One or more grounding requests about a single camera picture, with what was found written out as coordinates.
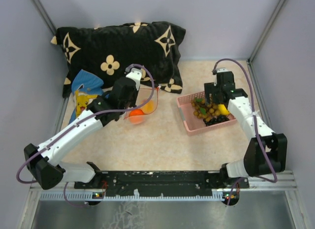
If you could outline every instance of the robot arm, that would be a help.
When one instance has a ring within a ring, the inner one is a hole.
[[[112,91],[94,99],[71,124],[49,140],[34,146],[29,144],[24,149],[26,160],[38,153],[38,149],[47,149],[27,165],[37,182],[44,190],[56,186],[60,182],[90,182],[96,171],[93,163],[70,164],[61,160],[84,138],[107,125],[117,121],[123,112],[106,112],[106,110],[125,110],[135,106],[142,72],[132,68],[126,75],[117,80]]]
[[[263,144],[270,152],[267,156],[275,172],[285,169],[287,139],[284,134],[276,134],[269,128],[261,117],[252,112],[248,95],[243,89],[236,89],[234,75],[225,68],[217,69],[214,73],[216,81],[204,84],[206,102],[212,102],[231,113],[239,122],[249,140],[249,146],[243,159],[224,164],[221,172],[228,178],[260,176],[271,173],[262,150],[256,138],[254,115],[257,119],[257,129]]]

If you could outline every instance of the pink basket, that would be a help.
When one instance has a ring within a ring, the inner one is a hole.
[[[229,121],[218,123],[212,126],[205,126],[202,119],[198,119],[193,115],[194,107],[191,105],[191,101],[194,98],[205,98],[205,92],[199,92],[196,94],[186,95],[177,98],[177,106],[179,108],[181,117],[186,128],[187,135],[195,135],[205,133],[207,131],[212,131],[217,128],[230,126],[236,123],[236,119],[233,115],[229,115]]]

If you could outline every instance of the yellow cartoon character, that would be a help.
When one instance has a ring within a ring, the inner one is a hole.
[[[78,117],[90,104],[90,100],[97,98],[98,95],[88,95],[84,92],[79,92],[78,90],[76,90],[74,93],[76,100],[75,116]]]

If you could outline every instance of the black mounting plate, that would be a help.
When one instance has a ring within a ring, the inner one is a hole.
[[[103,171],[95,185],[76,182],[76,189],[102,189],[106,182],[106,196],[212,196],[212,189],[228,188],[219,172],[211,171]],[[248,181],[240,188],[249,188]]]

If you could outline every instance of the metal frame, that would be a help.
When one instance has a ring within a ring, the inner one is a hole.
[[[31,0],[31,1],[33,2],[35,8],[38,10],[40,15],[42,16],[47,27],[50,29],[52,34],[54,34],[56,31],[56,27],[53,24],[52,20],[50,19],[49,15],[47,14],[45,8],[42,6],[40,0]],[[267,39],[267,36],[270,30],[272,29],[276,19],[279,16],[279,13],[285,6],[286,2],[287,0],[279,0],[274,12],[272,13],[271,18],[269,19],[263,33],[260,36],[260,39],[257,45],[255,46],[247,62],[250,76],[252,78],[253,87],[257,96],[257,101],[260,107],[261,116],[264,119],[265,123],[270,127],[272,127],[272,124],[269,119],[268,111],[265,106],[263,95],[259,87],[259,83],[258,83],[252,63],[255,57],[257,56],[259,50],[261,49],[264,41]],[[55,133],[57,133],[61,129],[67,103],[68,103],[68,99],[66,98],[63,101],[63,105],[60,110],[60,117],[55,125]],[[303,205],[303,201],[299,195],[293,172],[287,170],[282,173],[279,173],[278,179],[279,181],[274,184],[274,183],[266,182],[259,178],[250,177],[248,178],[250,188],[242,189],[242,191],[285,191],[286,199],[287,199],[289,209],[291,211],[291,215],[292,215],[296,228],[311,229],[311,223],[309,221],[309,217],[306,212],[306,209]],[[37,208],[39,200],[41,199],[43,200],[62,199],[63,200],[63,198],[61,198],[61,195],[63,195],[63,188],[64,188],[63,184],[58,184],[54,189],[43,191],[42,188],[38,184],[32,184],[18,228],[28,229],[32,227],[33,219],[35,216],[35,212],[36,212],[36,208]],[[99,191],[99,189],[77,190],[77,189],[74,189],[74,183],[69,183],[67,187],[67,196],[69,198],[68,200],[78,200],[78,198],[76,198],[78,196],[76,195],[81,195],[79,199],[86,199],[86,197],[90,198],[90,195],[93,193],[93,191],[94,192]],[[211,201],[222,200],[221,198],[222,193],[229,192],[229,191],[230,189],[213,190],[215,197],[211,199],[209,198],[209,199],[203,199],[203,200],[211,200]],[[105,198],[104,200],[145,200],[145,199],[142,199],[140,197],[129,197],[129,198],[117,197],[117,198],[111,198],[111,199]]]

